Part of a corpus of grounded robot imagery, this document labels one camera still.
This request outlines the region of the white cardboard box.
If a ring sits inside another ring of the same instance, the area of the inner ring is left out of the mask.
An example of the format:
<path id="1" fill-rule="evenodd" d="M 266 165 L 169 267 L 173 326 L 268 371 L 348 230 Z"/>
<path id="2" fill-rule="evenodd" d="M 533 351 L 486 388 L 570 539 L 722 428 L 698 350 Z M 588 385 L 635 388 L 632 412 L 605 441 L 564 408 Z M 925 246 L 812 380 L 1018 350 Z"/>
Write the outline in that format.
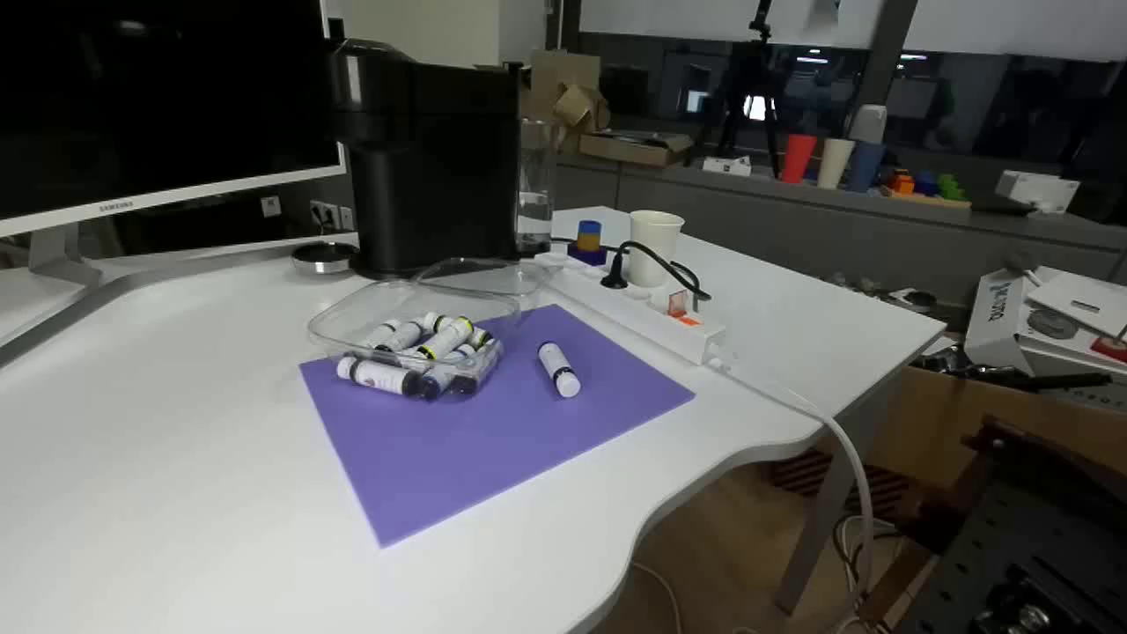
<path id="1" fill-rule="evenodd" d="M 989 270 L 965 331 L 972 361 L 1060 372 L 1127 372 L 1127 289 L 1060 267 Z"/>

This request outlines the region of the blue yellow small object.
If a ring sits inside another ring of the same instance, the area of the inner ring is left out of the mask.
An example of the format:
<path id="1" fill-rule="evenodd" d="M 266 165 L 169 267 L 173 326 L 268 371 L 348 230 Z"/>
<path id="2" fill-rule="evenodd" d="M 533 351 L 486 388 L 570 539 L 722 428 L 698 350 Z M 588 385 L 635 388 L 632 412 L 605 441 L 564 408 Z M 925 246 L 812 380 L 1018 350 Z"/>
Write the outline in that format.
<path id="1" fill-rule="evenodd" d="M 568 255 L 586 265 L 603 265 L 605 260 L 603 226 L 594 217 L 586 217 L 577 226 L 577 236 L 570 238 Z"/>

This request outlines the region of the blue cup on shelf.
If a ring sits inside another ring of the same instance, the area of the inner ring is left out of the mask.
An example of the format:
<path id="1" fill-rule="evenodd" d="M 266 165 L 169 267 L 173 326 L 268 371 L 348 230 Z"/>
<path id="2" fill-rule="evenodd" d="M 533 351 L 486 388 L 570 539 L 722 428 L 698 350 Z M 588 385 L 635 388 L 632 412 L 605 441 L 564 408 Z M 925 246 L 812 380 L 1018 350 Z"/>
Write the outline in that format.
<path id="1" fill-rule="evenodd" d="M 844 168 L 844 185 L 866 195 L 878 183 L 881 162 L 884 148 L 874 141 L 861 141 Z"/>

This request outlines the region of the clear plastic container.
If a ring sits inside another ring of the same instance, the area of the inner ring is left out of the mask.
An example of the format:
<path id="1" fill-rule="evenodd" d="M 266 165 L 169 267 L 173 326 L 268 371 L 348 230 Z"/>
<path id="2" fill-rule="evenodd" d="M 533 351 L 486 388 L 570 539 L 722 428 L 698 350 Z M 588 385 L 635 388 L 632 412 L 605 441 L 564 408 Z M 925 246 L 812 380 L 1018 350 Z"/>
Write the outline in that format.
<path id="1" fill-rule="evenodd" d="M 539 260 L 449 257 L 414 279 L 368 280 L 311 316 L 306 331 L 336 351 L 371 351 L 388 320 L 450 312 L 499 333 L 541 299 L 551 267 Z"/>

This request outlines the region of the black coffee machine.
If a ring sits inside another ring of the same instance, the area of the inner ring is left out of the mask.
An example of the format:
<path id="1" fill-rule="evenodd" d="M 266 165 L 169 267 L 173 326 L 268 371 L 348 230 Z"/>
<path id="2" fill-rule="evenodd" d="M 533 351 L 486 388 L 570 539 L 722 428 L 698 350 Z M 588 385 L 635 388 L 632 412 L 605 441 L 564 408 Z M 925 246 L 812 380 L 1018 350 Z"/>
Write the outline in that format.
<path id="1" fill-rule="evenodd" d="M 345 43 L 331 54 L 331 91 L 361 233 L 356 276 L 516 255 L 516 68 L 441 68 L 385 43 Z"/>

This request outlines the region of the purple paper mat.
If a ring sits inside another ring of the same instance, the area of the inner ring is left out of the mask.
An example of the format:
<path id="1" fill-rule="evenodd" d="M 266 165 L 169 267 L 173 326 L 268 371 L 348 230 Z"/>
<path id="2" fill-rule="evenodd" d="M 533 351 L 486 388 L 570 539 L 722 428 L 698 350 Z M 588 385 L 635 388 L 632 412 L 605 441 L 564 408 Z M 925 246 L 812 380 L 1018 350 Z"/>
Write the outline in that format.
<path id="1" fill-rule="evenodd" d="M 564 306 L 526 311 L 499 331 L 503 360 L 473 399 L 410 401 L 356 388 L 336 360 L 302 385 L 382 546 L 426 532 L 694 399 Z M 561 399 L 539 365 L 556 343 L 581 378 Z"/>

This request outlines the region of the white computer monitor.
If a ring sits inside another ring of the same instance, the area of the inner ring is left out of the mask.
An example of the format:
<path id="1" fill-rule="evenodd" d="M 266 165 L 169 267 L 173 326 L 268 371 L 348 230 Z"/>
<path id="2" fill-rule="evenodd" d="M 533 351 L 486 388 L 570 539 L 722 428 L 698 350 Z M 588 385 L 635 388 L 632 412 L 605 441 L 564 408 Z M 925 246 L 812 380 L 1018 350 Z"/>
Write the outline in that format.
<path id="1" fill-rule="evenodd" d="M 325 0 L 0 0 L 0 236 L 92 285 L 99 217 L 328 179 Z"/>

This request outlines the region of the white power strip adapter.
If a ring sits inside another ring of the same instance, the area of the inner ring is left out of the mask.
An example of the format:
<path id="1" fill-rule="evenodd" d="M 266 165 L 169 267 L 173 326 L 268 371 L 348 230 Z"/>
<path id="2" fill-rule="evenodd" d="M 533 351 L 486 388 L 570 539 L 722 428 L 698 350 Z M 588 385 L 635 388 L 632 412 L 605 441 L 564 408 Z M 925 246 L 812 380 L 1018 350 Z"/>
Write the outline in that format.
<path id="1" fill-rule="evenodd" d="M 712 297 L 698 270 L 674 257 L 666 260 L 666 280 L 655 289 L 641 289 L 627 279 L 627 255 L 635 246 L 632 213 L 635 212 L 614 209 L 556 212 L 554 289 L 685 361 L 720 361 L 727 356 L 727 326 L 705 312 Z M 603 265 L 586 265 L 568 255 L 586 217 L 603 226 Z"/>

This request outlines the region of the beige cup on shelf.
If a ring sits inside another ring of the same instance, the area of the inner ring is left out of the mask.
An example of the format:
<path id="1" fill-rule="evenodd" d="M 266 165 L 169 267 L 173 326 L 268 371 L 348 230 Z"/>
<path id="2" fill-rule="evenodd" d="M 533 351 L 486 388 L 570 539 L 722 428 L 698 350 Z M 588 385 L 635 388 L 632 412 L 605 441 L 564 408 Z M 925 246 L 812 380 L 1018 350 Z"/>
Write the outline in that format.
<path id="1" fill-rule="evenodd" d="M 826 148 L 822 148 L 816 185 L 822 189 L 837 189 L 849 159 L 854 159 L 854 141 L 849 137 L 827 137 Z"/>

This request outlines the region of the marker tube yellow band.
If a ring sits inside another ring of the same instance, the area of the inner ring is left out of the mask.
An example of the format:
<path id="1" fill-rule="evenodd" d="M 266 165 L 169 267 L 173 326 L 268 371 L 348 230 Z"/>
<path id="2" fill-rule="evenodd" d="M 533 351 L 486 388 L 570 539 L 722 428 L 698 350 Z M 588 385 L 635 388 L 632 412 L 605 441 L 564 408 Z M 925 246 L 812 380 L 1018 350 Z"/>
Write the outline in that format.
<path id="1" fill-rule="evenodd" d="M 450 350 L 457 350 L 473 333 L 473 326 L 477 323 L 469 316 L 449 320 L 435 339 L 416 346 L 421 360 L 426 360 L 426 361 L 445 360 Z"/>

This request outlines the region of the white marker tube front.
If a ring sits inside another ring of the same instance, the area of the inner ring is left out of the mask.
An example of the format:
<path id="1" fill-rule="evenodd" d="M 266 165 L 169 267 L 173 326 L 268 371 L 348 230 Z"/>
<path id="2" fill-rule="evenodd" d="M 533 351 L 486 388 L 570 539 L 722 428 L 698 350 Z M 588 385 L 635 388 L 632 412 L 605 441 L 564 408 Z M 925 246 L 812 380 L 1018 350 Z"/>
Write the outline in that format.
<path id="1" fill-rule="evenodd" d="M 385 365 L 363 356 L 342 356 L 336 361 L 336 372 L 348 385 L 371 388 L 371 392 L 388 392 L 403 399 L 416 399 L 423 392 L 423 378 L 403 365 Z"/>

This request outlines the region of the red cup on shelf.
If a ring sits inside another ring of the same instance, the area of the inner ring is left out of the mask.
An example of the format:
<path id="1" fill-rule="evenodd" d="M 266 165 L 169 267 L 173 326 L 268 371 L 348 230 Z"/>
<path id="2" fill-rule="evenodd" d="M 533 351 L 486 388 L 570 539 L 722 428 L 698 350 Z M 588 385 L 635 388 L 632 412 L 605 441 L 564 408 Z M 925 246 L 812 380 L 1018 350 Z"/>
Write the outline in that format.
<path id="1" fill-rule="evenodd" d="M 782 168 L 780 179 L 782 183 L 801 183 L 806 175 L 806 165 L 816 151 L 816 137 L 813 135 L 788 135 L 786 137 L 786 151 L 782 151 Z"/>

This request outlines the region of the black round coaster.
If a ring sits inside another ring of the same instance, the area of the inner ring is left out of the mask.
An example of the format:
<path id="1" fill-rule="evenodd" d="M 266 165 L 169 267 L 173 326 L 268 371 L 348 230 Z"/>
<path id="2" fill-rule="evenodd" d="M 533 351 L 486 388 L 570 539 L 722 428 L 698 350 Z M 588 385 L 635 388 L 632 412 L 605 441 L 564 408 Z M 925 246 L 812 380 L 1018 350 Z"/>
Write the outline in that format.
<path id="1" fill-rule="evenodd" d="M 302 243 L 293 251 L 293 260 L 301 265 L 348 265 L 356 255 L 352 243 Z"/>

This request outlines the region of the cardboard box background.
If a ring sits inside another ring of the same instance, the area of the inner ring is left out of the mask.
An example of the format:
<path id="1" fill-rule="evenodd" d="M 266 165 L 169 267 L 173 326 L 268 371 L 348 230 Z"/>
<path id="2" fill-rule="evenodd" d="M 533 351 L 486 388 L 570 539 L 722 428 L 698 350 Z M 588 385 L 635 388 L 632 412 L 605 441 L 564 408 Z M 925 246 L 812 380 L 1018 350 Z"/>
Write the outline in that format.
<path id="1" fill-rule="evenodd" d="M 598 55 L 564 50 L 533 55 L 529 120 L 547 129 L 554 151 L 666 168 L 694 148 L 692 135 L 618 129 L 598 80 Z"/>

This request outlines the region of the white paper cup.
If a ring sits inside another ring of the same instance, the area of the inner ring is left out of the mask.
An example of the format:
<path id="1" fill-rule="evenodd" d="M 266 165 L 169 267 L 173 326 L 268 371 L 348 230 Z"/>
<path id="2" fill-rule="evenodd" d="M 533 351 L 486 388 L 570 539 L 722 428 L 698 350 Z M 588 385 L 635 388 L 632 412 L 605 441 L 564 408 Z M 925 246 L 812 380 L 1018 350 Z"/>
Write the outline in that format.
<path id="1" fill-rule="evenodd" d="M 685 217 L 674 212 L 635 212 L 632 213 L 632 255 L 627 279 L 641 289 L 655 289 L 666 280 L 666 260 L 675 257 Z"/>

